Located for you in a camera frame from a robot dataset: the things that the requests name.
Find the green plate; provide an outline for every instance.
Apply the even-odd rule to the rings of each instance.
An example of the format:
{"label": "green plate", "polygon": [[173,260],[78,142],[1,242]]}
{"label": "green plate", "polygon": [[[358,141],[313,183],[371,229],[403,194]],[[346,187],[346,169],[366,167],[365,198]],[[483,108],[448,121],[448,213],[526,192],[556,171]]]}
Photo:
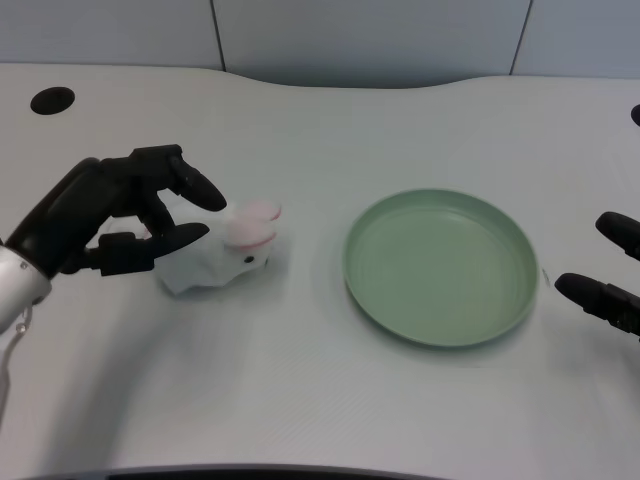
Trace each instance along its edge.
{"label": "green plate", "polygon": [[526,318],[538,285],[522,230],[496,207],[414,190],[370,207],[343,257],[347,286],[377,323],[428,345],[485,342]]}

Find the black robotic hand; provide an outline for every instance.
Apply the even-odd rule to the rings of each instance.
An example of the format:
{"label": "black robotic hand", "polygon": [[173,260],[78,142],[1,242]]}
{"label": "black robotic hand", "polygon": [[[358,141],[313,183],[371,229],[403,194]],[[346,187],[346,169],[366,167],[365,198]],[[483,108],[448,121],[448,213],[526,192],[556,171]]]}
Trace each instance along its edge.
{"label": "black robotic hand", "polygon": [[[603,213],[596,228],[640,260],[640,223],[619,213]],[[560,293],[580,305],[586,313],[607,320],[612,326],[640,335],[640,298],[611,284],[576,273],[565,273],[555,283]]]}
{"label": "black robotic hand", "polygon": [[[166,188],[205,210],[227,205],[218,189],[182,159],[178,145],[137,148],[125,158],[87,158],[76,165],[22,221],[6,247],[48,279],[82,268],[100,269],[102,275],[152,270],[156,258],[209,231],[199,223],[176,226],[158,198]],[[133,215],[151,238],[104,234],[97,248],[86,248],[110,216]]]}

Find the white plush toy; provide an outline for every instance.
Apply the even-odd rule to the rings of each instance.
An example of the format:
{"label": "white plush toy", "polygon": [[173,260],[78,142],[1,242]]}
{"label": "white plush toy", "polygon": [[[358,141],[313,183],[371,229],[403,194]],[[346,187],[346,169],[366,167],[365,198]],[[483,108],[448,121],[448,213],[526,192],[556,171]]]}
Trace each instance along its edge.
{"label": "white plush toy", "polygon": [[[209,233],[191,245],[155,261],[156,275],[175,295],[195,287],[221,287],[241,273],[263,266],[276,236],[274,220],[281,208],[271,202],[254,202],[243,208],[227,206],[209,212],[183,202],[169,208],[176,225],[198,222]],[[146,237],[148,232],[136,219],[115,220],[109,232],[133,231]]]}

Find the pink bunny ear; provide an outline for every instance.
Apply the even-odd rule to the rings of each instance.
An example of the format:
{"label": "pink bunny ear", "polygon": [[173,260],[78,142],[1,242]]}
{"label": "pink bunny ear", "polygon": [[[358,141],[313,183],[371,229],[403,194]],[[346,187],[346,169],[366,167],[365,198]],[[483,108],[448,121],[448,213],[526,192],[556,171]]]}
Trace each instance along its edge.
{"label": "pink bunny ear", "polygon": [[251,217],[236,217],[227,225],[225,243],[233,248],[250,249],[266,245],[276,236],[273,226]]}
{"label": "pink bunny ear", "polygon": [[242,217],[251,217],[258,220],[272,221],[280,217],[282,207],[277,203],[267,200],[259,200],[245,205],[238,211],[238,215]]}

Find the white table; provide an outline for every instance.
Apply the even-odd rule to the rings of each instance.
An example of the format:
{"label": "white table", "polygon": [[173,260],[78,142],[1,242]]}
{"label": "white table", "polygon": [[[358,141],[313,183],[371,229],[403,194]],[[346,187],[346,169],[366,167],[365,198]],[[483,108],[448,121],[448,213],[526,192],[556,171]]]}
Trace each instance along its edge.
{"label": "white table", "polygon": [[[0,478],[144,466],[334,465],[456,479],[637,478],[640,345],[541,281],[500,341],[429,350],[348,300],[368,205],[453,188],[522,226],[551,282],[640,291],[594,228],[640,218],[640,81],[486,78],[416,90],[184,69],[1,65],[3,238],[75,163],[179,143],[232,200],[284,205],[268,268],[180,299],[150,274],[60,276],[14,354]],[[31,97],[76,93],[42,117]]]}

